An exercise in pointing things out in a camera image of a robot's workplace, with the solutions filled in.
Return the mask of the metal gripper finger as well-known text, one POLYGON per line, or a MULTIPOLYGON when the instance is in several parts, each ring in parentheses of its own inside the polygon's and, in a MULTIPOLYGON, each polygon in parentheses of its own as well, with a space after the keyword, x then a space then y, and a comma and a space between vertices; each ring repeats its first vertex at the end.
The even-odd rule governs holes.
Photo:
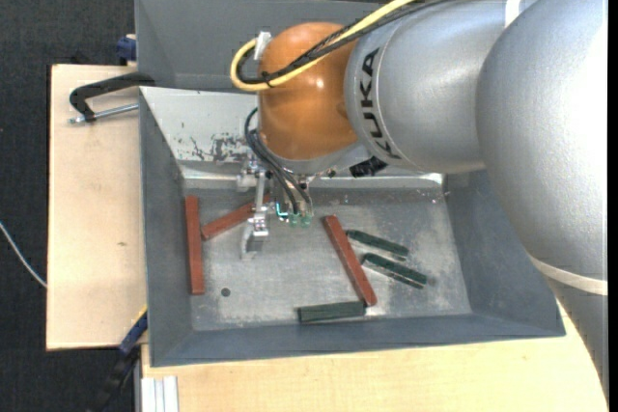
POLYGON ((252 217, 244 227, 241 243, 240 258, 250 260, 262 252, 269 239, 269 228, 265 217, 252 217))
POLYGON ((240 165, 237 174, 236 188, 238 192, 246 192, 257 185, 259 162, 255 158, 246 158, 240 165))

